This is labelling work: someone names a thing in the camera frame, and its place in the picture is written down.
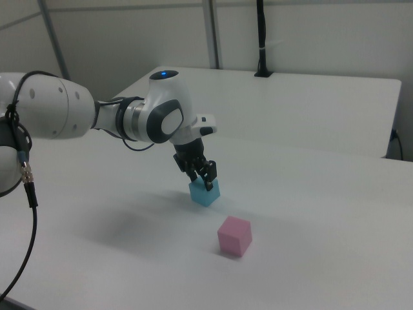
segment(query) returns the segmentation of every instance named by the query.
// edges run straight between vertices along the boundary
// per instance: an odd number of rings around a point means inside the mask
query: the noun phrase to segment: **foam cube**
[[[229,216],[218,229],[219,246],[222,252],[243,256],[252,241],[251,223]]]
[[[212,181],[212,185],[214,186],[209,192],[205,188],[204,181],[199,176],[198,179],[189,183],[189,191],[191,193],[191,199],[203,205],[204,207],[208,207],[212,202],[214,202],[221,194],[219,193],[219,185],[218,180],[215,179]]]

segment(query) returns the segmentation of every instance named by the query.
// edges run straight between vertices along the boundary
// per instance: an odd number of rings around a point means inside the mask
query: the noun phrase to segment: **white table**
[[[36,309],[410,309],[411,163],[209,136],[221,197],[193,203],[169,144],[103,132],[35,141],[39,230],[10,297]],[[0,287],[28,245],[24,190],[1,198]],[[227,215],[252,223],[219,253]]]
[[[363,77],[158,67],[121,96],[145,96],[148,77],[177,70],[195,108],[213,112],[218,135],[380,158],[386,155],[401,82]]]

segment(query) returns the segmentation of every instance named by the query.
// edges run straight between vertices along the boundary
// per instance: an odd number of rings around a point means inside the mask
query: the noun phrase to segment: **white wall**
[[[202,0],[46,3],[72,81],[95,98],[159,65],[211,66]]]
[[[0,72],[61,75],[37,1],[0,0]]]
[[[269,69],[400,79],[394,126],[413,160],[413,3],[265,5],[265,17]],[[223,68],[256,70],[254,2],[218,0],[217,25]],[[396,142],[389,155],[399,158]]]

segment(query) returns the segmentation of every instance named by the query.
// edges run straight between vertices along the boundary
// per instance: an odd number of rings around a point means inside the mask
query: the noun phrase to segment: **pink cube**
[[[221,251],[243,256],[252,241],[251,223],[229,216],[218,229]]]

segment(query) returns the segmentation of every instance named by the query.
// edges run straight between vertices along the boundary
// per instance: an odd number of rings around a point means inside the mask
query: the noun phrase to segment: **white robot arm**
[[[19,184],[21,161],[5,113],[24,74],[0,74],[0,197]],[[26,152],[31,142],[24,132],[45,139],[83,136],[90,129],[103,129],[112,136],[130,141],[164,143],[176,150],[174,158],[191,181],[202,177],[206,189],[212,188],[216,164],[203,155],[202,136],[216,132],[213,115],[194,114],[189,91],[179,72],[166,70],[150,76],[149,92],[140,97],[94,101],[89,91],[73,82],[41,74],[28,77],[19,92],[18,139]]]

